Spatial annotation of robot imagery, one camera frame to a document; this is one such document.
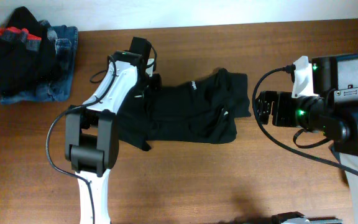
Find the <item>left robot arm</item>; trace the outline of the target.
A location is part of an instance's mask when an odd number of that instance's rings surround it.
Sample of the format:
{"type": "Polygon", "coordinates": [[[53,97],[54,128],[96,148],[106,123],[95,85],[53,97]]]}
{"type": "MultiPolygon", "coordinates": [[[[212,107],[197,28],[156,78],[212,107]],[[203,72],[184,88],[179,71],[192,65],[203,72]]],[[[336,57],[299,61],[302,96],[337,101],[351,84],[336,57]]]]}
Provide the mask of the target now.
{"type": "Polygon", "coordinates": [[[107,57],[96,91],[65,116],[65,157],[78,180],[80,222],[110,223],[108,182],[119,153],[118,112],[134,87],[149,79],[152,44],[134,37],[128,50],[107,57]]]}

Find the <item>black t-shirt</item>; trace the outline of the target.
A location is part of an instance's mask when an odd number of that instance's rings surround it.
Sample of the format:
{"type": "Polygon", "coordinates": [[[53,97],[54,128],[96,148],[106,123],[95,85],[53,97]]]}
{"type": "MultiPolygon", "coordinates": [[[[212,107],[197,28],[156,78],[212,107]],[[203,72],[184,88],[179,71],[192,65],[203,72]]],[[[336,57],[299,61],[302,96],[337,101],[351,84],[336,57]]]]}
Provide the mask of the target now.
{"type": "Polygon", "coordinates": [[[248,76],[220,68],[178,86],[153,75],[131,89],[117,114],[119,140],[143,151],[149,141],[225,144],[237,136],[236,118],[250,117],[248,76]]]}

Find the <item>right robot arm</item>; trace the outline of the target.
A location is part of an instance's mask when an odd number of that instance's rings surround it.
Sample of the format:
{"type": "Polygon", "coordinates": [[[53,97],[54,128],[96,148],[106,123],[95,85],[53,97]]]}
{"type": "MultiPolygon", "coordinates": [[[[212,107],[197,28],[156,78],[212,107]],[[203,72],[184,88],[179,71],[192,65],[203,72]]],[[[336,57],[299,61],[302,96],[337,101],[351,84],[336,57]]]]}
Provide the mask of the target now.
{"type": "Polygon", "coordinates": [[[290,74],[291,92],[252,93],[252,109],[260,130],[276,145],[301,157],[344,171],[351,192],[354,221],[358,223],[358,55],[340,54],[309,59],[306,56],[277,72],[290,74]],[[324,139],[289,147],[264,128],[273,119],[278,127],[298,128],[302,133],[321,132],[324,139]]]}

